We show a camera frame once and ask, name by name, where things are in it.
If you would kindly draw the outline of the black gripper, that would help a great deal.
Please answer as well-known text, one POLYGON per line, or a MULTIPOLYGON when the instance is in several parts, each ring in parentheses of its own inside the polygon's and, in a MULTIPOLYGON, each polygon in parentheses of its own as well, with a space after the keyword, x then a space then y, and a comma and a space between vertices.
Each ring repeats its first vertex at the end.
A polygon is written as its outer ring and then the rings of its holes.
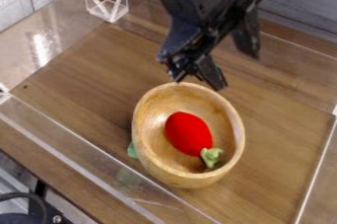
POLYGON ((161 0, 171 17, 168 37, 159 52, 159 62, 179 82, 193 75, 215 91, 227 79, 211 52, 224 37, 252 58, 260 57, 261 39, 259 4, 261 0, 161 0))

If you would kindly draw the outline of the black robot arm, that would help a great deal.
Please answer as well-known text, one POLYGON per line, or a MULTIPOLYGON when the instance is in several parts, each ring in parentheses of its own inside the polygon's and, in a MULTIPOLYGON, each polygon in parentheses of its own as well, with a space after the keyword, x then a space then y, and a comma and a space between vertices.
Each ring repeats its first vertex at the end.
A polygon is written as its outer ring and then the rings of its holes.
POLYGON ((211 52, 224 37, 253 58, 260 56, 259 4, 263 0, 161 0, 171 17, 157 55, 173 81, 192 75, 219 91, 228 86, 211 52))

